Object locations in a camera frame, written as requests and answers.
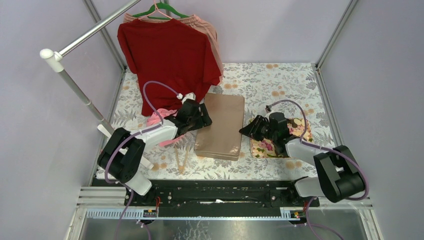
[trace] gray floor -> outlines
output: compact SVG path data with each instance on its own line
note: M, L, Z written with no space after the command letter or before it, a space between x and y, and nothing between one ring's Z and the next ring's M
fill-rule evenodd
M311 222L333 228L344 240L367 239L355 210L310 210ZM82 240L113 240L118 220L88 218ZM148 225L152 240L316 240L309 227L293 227L288 221L265 220L156 220ZM317 229L323 240L340 240ZM147 240L145 228L134 220L124 220L119 240Z

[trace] red sweater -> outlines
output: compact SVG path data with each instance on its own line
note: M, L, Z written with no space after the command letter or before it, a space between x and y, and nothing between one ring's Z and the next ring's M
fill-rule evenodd
M123 23L117 37L129 69L137 74L143 103L143 85L148 81L164 83L183 96L193 92L198 102L211 85L220 82L221 72L208 37L175 19L163 23L138 19ZM146 94L156 109L181 107L181 100L161 85L149 84ZM141 114L152 113L149 105L143 104Z

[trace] table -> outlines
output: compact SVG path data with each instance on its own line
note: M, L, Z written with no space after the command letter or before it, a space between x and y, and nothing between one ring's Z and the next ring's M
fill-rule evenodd
M127 70L121 88L112 126L129 131L145 127L148 117L141 115L143 102L137 76ZM245 97L244 126L256 115L265 115L266 105L281 99L293 100L306 112L313 142L334 146L329 118L311 63L225 63L221 84L212 86L209 92ZM294 104L281 103L273 109L283 112L286 118L302 117ZM173 180L295 180L316 176L316 169L301 160L253 157L250 140L245 136L242 136L238 161L196 156L193 151L195 141L196 131L192 131L177 144L179 156L185 156L185 149L190 146L183 174L178 170L174 145L146 149L143 156L154 163L154 167L147 170L140 166L138 170L149 179ZM99 167L95 177L104 179L104 172Z

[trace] pink shorts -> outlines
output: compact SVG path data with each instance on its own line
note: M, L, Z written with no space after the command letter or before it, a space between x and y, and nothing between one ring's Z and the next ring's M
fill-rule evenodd
M135 19L137 19L137 17L133 17L129 13L125 13L123 15L124 23L134 21ZM145 18L139 17L138 19L144 22L149 22L149 23L164 23L168 21L166 19L150 19L147 17ZM212 48L213 56L215 57L215 60L216 60L216 64L218 65L219 70L221 71L221 74L224 74L224 65L223 65L223 62L221 61L221 55L220 55L220 44L218 42L218 34L217 34L217 31L215 30L215 27L209 22L201 19L200 17L196 15L191 15L190 17L186 17L186 18L179 18L177 20L207 35L210 42L210 47Z

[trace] clothes hanger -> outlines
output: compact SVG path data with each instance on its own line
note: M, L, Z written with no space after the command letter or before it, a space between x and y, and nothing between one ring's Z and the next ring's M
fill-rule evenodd
M175 14L176 16L178 16L182 19L189 17L187 15L184 15L182 13L177 12L177 10L175 10L175 8L173 8L172 6L170 6L166 3L163 3L163 2L156 3L155 0L153 0L153 5L150 7L150 9L148 11L145 11L145 12L142 12L142 13L139 13L139 14L135 14L135 15L133 15L133 17L139 18L139 17L145 16L145 17L148 17L149 19L162 19L162 20L172 19L172 17L170 17L170 16L166 15L165 13L159 11L159 9L168 10L171 13ZM155 13L156 11L159 12L160 14L168 17L168 18L150 16L153 13Z

